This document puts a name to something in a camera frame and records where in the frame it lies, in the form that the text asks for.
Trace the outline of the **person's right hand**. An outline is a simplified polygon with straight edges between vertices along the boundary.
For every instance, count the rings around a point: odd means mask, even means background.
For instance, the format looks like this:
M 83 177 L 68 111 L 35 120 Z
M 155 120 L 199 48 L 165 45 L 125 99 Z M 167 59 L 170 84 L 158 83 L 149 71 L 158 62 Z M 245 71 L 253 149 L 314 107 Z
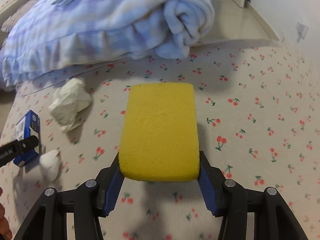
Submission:
M 4 239 L 12 239 L 12 231 L 10 230 L 9 222 L 5 217 L 5 208 L 0 204 L 0 234 Z

